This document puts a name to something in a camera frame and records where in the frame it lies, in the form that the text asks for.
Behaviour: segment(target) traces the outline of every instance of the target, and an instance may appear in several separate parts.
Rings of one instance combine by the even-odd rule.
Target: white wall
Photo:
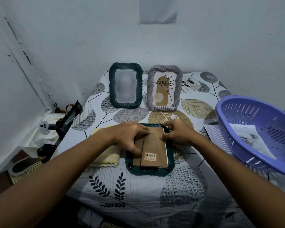
[[[13,151],[29,127],[46,111],[6,45],[7,35],[1,26],[0,23],[0,171],[15,155]]]
[[[285,108],[285,0],[179,0],[175,25],[138,25],[138,0],[0,3],[61,107],[84,103],[114,62],[136,62],[209,71]]]

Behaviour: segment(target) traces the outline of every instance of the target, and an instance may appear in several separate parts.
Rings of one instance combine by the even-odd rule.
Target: yellow towel
[[[110,146],[98,158],[96,158],[90,166],[92,167],[117,167],[119,164],[120,149],[117,146]]]

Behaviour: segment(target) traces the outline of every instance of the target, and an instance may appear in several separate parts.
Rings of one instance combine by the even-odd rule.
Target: hand
[[[112,138],[113,145],[116,145],[120,149],[128,150],[133,154],[141,153],[134,145],[134,137],[145,136],[150,133],[147,126],[143,126],[138,122],[124,122],[119,125],[100,129],[99,131],[101,130],[105,132],[106,136]]]
[[[172,130],[170,133],[165,133],[160,137],[163,141],[171,139],[175,144],[191,146],[194,145],[194,141],[200,139],[202,136],[180,119],[167,121],[162,125]]]

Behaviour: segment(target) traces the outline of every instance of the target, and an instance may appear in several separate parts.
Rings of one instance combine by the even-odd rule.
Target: bed sheet
[[[230,92],[209,72],[183,75],[181,101],[175,112],[153,112],[143,99],[136,109],[117,109],[109,100],[109,72],[101,77],[57,150],[62,153],[91,135],[92,130],[121,122],[163,123],[179,118],[201,134],[217,120],[215,106]],[[175,168],[166,177],[135,176],[122,151],[116,168],[87,169],[68,192],[102,214],[134,227],[253,227],[202,155],[194,148],[174,147]]]

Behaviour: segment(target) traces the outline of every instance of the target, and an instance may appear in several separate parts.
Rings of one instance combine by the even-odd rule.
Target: purple plastic basket
[[[240,95],[229,95],[216,105],[219,126],[229,149],[243,164],[285,175],[285,112]],[[237,136],[229,123],[255,125],[258,134],[276,159],[260,153]]]

